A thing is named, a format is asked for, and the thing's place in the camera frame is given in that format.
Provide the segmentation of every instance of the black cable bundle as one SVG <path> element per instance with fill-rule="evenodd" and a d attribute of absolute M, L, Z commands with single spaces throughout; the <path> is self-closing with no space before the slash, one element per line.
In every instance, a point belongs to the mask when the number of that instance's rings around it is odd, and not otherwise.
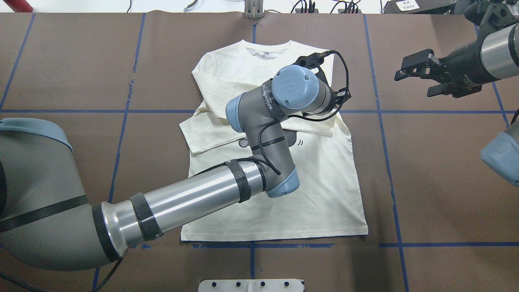
<path fill-rule="evenodd" d="M 344 3 L 344 11 L 341 12 L 343 14 L 357 14 L 359 13 L 359 5 L 357 5 L 361 0 L 358 0 L 357 2 L 353 2 L 352 1 L 337 1 L 337 3 L 335 3 L 335 5 L 333 6 L 332 8 L 332 11 L 330 11 L 330 14 L 333 13 L 333 10 L 335 9 L 335 7 L 337 7 L 337 5 L 339 5 L 339 3 Z"/>

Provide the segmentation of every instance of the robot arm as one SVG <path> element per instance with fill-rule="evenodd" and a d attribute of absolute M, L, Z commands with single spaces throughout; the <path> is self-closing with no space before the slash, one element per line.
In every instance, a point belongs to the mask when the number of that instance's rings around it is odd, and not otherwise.
<path fill-rule="evenodd" d="M 481 91 L 482 84 L 519 75 L 519 19 L 500 2 L 476 2 L 465 10 L 465 17 L 480 26 L 475 42 L 440 59 L 432 49 L 409 55 L 394 80 L 433 79 L 440 84 L 429 88 L 428 97 L 459 98 Z"/>
<path fill-rule="evenodd" d="M 252 157 L 95 206 L 88 204 L 72 147 L 59 126 L 6 118 L 0 121 L 0 244 L 39 268 L 88 269 L 262 191 L 270 197 L 293 192 L 299 179 L 279 123 L 300 111 L 329 114 L 349 98 L 346 92 L 334 92 L 309 69 L 289 65 L 227 106 L 228 120 L 245 132 Z"/>

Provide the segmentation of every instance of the metal bracket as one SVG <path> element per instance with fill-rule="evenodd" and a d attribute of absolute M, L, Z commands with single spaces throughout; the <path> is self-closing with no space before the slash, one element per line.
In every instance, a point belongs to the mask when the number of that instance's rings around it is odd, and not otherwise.
<path fill-rule="evenodd" d="M 297 279 L 204 280 L 198 292 L 304 292 L 304 282 Z"/>
<path fill-rule="evenodd" d="M 263 0 L 245 0 L 245 18 L 263 18 Z"/>

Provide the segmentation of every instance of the silver metal tube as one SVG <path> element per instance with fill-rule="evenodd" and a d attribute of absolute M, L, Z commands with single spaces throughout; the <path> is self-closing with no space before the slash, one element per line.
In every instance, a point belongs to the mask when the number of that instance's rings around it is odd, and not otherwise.
<path fill-rule="evenodd" d="M 263 191 L 263 178 L 254 162 L 239 162 L 251 196 Z M 240 201 L 238 184 L 227 166 L 193 176 L 144 195 L 162 233 Z M 130 200 L 102 203 L 110 241 L 120 257 L 129 246 L 145 242 Z"/>
<path fill-rule="evenodd" d="M 518 25 L 497 31 L 483 41 L 481 61 L 490 75 L 497 79 L 519 75 L 519 64 L 512 57 L 519 55 Z"/>
<path fill-rule="evenodd" d="M 252 195 L 263 190 L 254 162 L 240 162 Z M 240 201 L 234 175 L 222 166 L 144 195 L 162 232 L 169 231 Z"/>

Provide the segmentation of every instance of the blue grid line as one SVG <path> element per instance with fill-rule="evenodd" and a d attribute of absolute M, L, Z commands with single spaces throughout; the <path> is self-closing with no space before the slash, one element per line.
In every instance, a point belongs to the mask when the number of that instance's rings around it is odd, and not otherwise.
<path fill-rule="evenodd" d="M 1 110 L 0 113 L 60 113 L 60 114 L 69 114 L 69 113 L 101 113 L 101 114 L 112 114 L 112 113 L 124 113 L 124 110 Z"/>
<path fill-rule="evenodd" d="M 193 244 L 194 249 L 199 248 L 330 248 L 334 243 L 208 243 L 208 244 Z"/>
<path fill-rule="evenodd" d="M 256 25 L 257 25 L 257 23 L 252 25 L 252 43 L 253 44 L 256 43 Z"/>
<path fill-rule="evenodd" d="M 128 113 L 149 114 L 194 114 L 195 110 L 129 110 Z"/>
<path fill-rule="evenodd" d="M 256 247 L 255 242 L 251 241 L 251 279 L 256 279 Z"/>
<path fill-rule="evenodd" d="M 20 50 L 18 51 L 18 55 L 16 56 L 15 64 L 12 66 L 11 75 L 9 76 L 9 80 L 5 86 L 4 94 L 2 95 L 2 101 L 0 101 L 0 110 L 4 107 L 5 100 L 7 98 L 7 93 L 9 92 L 9 87 L 11 86 L 12 78 L 15 76 L 16 68 L 18 67 L 18 62 L 20 61 L 20 57 L 22 56 L 23 48 L 27 43 L 27 39 L 29 38 L 29 33 L 31 32 L 32 24 L 34 22 L 34 18 L 36 17 L 36 13 L 33 13 L 31 17 L 31 22 L 29 22 L 29 26 L 27 27 L 27 31 L 25 32 L 25 37 L 23 38 L 22 45 L 20 46 Z"/>
<path fill-rule="evenodd" d="M 391 175 L 391 165 L 389 163 L 389 154 L 387 149 L 387 143 L 386 143 L 386 134 L 384 132 L 384 121 L 382 120 L 382 111 L 380 108 L 380 98 L 378 96 L 378 87 L 377 87 L 377 80 L 375 77 L 375 65 L 373 63 L 373 53 L 371 51 L 371 43 L 370 43 L 370 33 L 367 26 L 367 18 L 366 15 L 363 14 L 364 17 L 364 30 L 366 32 L 366 41 L 367 41 L 367 51 L 370 57 L 370 65 L 371 65 L 371 74 L 373 77 L 373 88 L 375 90 L 375 97 L 377 102 L 377 111 L 378 111 L 378 121 L 380 124 L 380 133 L 382 135 L 382 145 L 384 148 L 384 157 L 386 159 L 386 170 L 389 177 L 389 184 L 391 186 L 391 198 L 393 200 L 393 217 L 394 217 L 394 223 L 397 230 L 397 240 L 398 240 L 398 249 L 400 253 L 400 264 L 402 266 L 402 276 L 404 279 L 404 289 L 406 292 L 409 292 L 409 282 L 407 280 L 407 269 L 405 266 L 405 258 L 404 258 L 404 248 L 402 246 L 402 235 L 400 233 L 400 222 L 398 219 L 398 211 L 397 211 L 397 201 L 394 194 L 394 185 L 393 185 L 393 178 Z"/>
<path fill-rule="evenodd" d="M 381 243 L 381 248 L 399 247 L 398 243 Z M 430 243 L 403 243 L 403 247 L 499 247 L 519 246 L 519 242 L 430 242 Z"/>
<path fill-rule="evenodd" d="M 99 280 L 99 268 L 96 268 L 95 272 L 94 272 L 94 280 L 92 282 L 92 290 L 94 290 L 97 287 L 98 280 Z"/>
<path fill-rule="evenodd" d="M 141 20 L 141 28 L 139 30 L 139 40 L 137 41 L 137 48 L 135 49 L 135 62 L 133 63 L 133 72 L 135 73 L 137 69 L 137 61 L 139 57 L 139 50 L 141 47 L 141 39 L 142 39 L 142 32 L 144 30 L 144 21 L 146 19 L 146 13 L 142 14 L 142 20 Z M 117 154 L 115 157 L 115 165 L 114 165 L 114 172 L 112 174 L 112 182 L 110 185 L 110 194 L 108 195 L 108 202 L 111 203 L 112 199 L 114 197 L 114 190 L 115 190 L 115 177 L 117 176 L 117 171 L 119 169 L 119 159 L 121 155 L 121 146 L 122 146 L 122 138 L 125 135 L 125 129 L 126 129 L 126 121 L 128 119 L 128 111 L 130 109 L 130 101 L 131 101 L 131 94 L 133 90 L 133 83 L 135 82 L 135 79 L 132 79 L 130 83 L 128 84 L 128 99 L 126 101 L 126 107 L 124 110 L 124 117 L 122 118 L 122 126 L 121 126 L 121 134 L 119 136 L 119 144 L 117 146 Z M 94 272 L 94 279 L 92 281 L 92 290 L 94 290 L 97 287 L 99 279 L 99 267 L 95 269 Z"/>
<path fill-rule="evenodd" d="M 383 114 L 502 114 L 503 111 L 396 111 L 396 110 L 380 110 Z"/>
<path fill-rule="evenodd" d="M 251 248 L 250 243 L 246 244 L 229 244 L 229 243 L 214 243 L 214 244 L 193 244 L 194 249 L 199 248 Z"/>
<path fill-rule="evenodd" d="M 507 125 L 507 128 L 508 128 L 508 127 L 510 127 L 510 124 L 508 123 L 506 111 L 504 110 L 503 103 L 501 102 L 501 96 L 499 95 L 499 91 L 497 90 L 496 83 L 492 82 L 492 86 L 494 88 L 494 92 L 496 93 L 497 102 L 499 102 L 499 107 L 501 108 L 501 113 L 503 114 L 504 123 Z"/>

